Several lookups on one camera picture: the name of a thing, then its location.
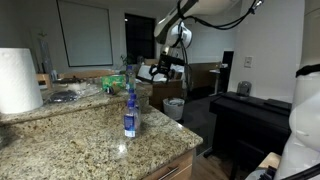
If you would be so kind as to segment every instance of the electrical outlet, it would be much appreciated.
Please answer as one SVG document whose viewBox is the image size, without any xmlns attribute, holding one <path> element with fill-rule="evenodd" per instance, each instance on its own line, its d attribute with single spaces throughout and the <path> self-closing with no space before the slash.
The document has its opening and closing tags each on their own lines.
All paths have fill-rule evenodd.
<svg viewBox="0 0 320 180">
<path fill-rule="evenodd" d="M 251 68 L 252 67 L 252 57 L 247 56 L 244 58 L 244 67 Z"/>
</svg>

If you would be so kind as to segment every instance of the black piano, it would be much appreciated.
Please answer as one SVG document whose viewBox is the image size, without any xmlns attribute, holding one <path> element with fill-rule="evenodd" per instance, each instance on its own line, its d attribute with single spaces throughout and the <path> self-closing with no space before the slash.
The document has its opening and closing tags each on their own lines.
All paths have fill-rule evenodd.
<svg viewBox="0 0 320 180">
<path fill-rule="evenodd" d="M 223 150 L 253 170 L 270 152 L 282 154 L 291 134 L 290 111 L 291 104 L 277 100 L 241 98 L 234 92 L 215 96 L 210 104 L 217 115 L 212 152 L 204 156 Z"/>
</svg>

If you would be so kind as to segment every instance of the water bottle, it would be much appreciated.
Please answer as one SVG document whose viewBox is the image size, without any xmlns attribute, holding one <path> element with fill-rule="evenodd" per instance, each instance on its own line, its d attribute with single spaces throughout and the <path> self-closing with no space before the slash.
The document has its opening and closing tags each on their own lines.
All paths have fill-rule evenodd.
<svg viewBox="0 0 320 180">
<path fill-rule="evenodd" d="M 133 71 L 133 67 L 131 65 L 127 66 L 126 71 L 126 89 L 136 89 L 136 73 Z"/>
<path fill-rule="evenodd" d="M 140 127 L 140 124 L 141 124 L 141 108 L 140 108 L 140 103 L 139 103 L 139 101 L 137 99 L 137 94 L 131 93 L 129 101 L 134 101 L 135 108 L 138 110 L 139 121 L 137 123 L 139 124 L 139 127 Z"/>
<path fill-rule="evenodd" d="M 134 138 L 140 131 L 138 109 L 132 100 L 128 101 L 127 108 L 124 113 L 124 134 L 127 137 Z"/>
</svg>

